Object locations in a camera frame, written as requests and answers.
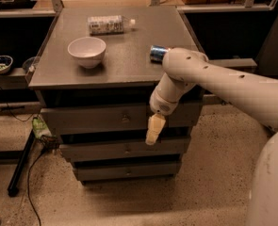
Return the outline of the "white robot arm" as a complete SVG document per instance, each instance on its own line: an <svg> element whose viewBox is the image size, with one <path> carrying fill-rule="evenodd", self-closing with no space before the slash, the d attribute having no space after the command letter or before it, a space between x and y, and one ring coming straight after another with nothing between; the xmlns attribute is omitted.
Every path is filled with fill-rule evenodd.
<svg viewBox="0 0 278 226"><path fill-rule="evenodd" d="M235 106L274 132L256 163L246 226L278 226L278 80L213 65L205 54L184 48L165 49L151 59L162 64L164 74L150 97L154 115L145 143L155 144L165 118L196 85Z"/></svg>

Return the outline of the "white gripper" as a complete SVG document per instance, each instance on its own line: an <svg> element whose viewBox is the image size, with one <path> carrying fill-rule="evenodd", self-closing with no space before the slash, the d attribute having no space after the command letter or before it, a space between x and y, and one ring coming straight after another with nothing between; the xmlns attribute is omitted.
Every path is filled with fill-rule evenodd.
<svg viewBox="0 0 278 226"><path fill-rule="evenodd" d="M175 93L172 90L156 87L151 94L149 104L155 114L148 120L145 143L154 145L166 123L164 116L171 115L178 106L178 101L175 99Z"/></svg>

